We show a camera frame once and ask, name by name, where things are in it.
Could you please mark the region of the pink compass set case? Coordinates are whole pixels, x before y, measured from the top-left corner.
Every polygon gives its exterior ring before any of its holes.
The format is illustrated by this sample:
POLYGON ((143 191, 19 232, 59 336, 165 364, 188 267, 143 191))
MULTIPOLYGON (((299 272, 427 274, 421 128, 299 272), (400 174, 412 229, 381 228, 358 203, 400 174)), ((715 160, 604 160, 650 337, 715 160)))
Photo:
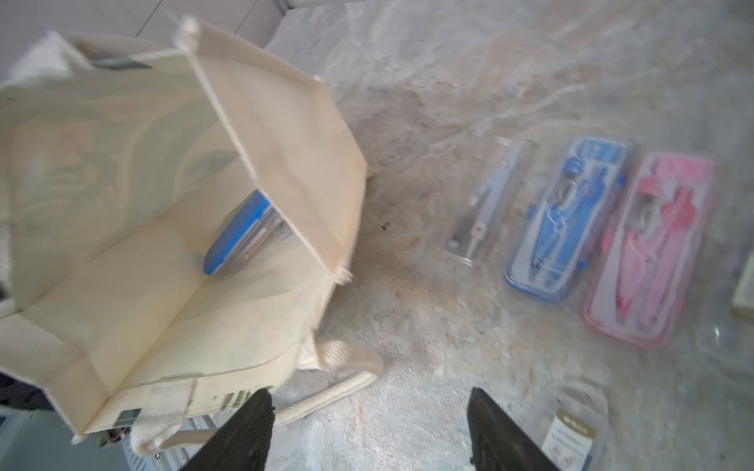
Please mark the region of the pink compass set case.
POLYGON ((600 243, 582 310, 586 325, 644 349, 665 343, 685 303, 717 177, 709 157, 642 157, 600 243))

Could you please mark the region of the clear case with silver compass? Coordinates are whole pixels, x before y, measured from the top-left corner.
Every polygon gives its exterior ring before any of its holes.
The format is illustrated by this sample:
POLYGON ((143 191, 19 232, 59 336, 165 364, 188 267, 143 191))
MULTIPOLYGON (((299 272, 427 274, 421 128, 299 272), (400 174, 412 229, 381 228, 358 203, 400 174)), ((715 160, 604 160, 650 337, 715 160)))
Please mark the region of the clear case with silver compass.
POLYGON ((483 173, 481 185, 461 206, 443 243, 449 255, 468 267, 482 263, 496 243, 531 147, 529 141, 504 137, 497 137, 495 144, 495 165, 483 173))

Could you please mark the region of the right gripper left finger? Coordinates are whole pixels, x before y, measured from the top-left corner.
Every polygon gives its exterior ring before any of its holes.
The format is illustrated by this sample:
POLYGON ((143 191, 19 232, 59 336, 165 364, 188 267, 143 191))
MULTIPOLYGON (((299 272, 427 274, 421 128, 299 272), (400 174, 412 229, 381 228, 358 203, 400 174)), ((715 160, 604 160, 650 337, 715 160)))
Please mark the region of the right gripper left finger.
POLYGON ((265 389, 258 390, 182 471, 264 470, 274 422, 272 396, 265 389))

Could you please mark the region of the blue compass set case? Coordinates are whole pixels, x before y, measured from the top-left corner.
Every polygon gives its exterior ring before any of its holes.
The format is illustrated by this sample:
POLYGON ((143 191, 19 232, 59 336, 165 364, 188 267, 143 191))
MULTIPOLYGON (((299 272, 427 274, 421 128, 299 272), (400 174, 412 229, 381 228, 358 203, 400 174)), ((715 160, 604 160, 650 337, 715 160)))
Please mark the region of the blue compass set case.
POLYGON ((626 184, 632 145, 577 137, 526 216, 506 268, 513 287, 546 301, 567 297, 626 184))

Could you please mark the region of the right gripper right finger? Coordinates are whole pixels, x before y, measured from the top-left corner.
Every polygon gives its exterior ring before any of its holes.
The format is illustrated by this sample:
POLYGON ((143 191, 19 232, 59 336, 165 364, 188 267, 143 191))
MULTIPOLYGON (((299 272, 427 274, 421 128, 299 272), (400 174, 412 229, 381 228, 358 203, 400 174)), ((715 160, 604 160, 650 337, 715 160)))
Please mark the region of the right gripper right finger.
POLYGON ((467 405, 471 464, 477 471, 558 471, 516 422, 481 388, 467 405))

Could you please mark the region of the clear compass case with barcode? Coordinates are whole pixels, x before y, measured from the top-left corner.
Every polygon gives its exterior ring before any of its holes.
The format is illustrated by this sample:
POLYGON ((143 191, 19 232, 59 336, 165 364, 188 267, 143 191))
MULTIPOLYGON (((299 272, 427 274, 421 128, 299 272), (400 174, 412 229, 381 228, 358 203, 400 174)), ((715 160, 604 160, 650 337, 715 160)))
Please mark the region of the clear compass case with barcode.
POLYGON ((596 470, 610 428, 606 396, 579 382, 541 391, 529 408, 522 430, 560 470, 596 470))

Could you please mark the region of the clear compass set case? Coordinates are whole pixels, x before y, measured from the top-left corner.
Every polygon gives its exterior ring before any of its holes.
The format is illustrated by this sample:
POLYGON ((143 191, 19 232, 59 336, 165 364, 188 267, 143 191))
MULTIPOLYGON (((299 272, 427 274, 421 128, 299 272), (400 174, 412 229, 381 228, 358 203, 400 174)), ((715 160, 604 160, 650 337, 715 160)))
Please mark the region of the clear compass set case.
POLYGON ((753 387, 753 237, 725 258, 708 292, 697 347, 702 359, 731 383, 753 387))

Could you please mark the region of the cream canvas floral tote bag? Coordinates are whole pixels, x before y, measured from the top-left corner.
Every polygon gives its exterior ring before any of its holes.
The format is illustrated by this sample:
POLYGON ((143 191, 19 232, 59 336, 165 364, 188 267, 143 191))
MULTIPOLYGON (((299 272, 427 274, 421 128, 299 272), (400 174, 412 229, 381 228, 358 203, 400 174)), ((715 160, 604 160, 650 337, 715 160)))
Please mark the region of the cream canvas floral tote bag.
POLYGON ((351 259, 368 166, 320 78, 186 17, 170 49, 47 33, 1 86, 1 370, 74 443, 202 445, 184 422, 298 370, 345 379, 285 426, 372 384, 375 351, 318 343, 351 259), (288 230, 243 269, 204 257, 255 191, 288 230))

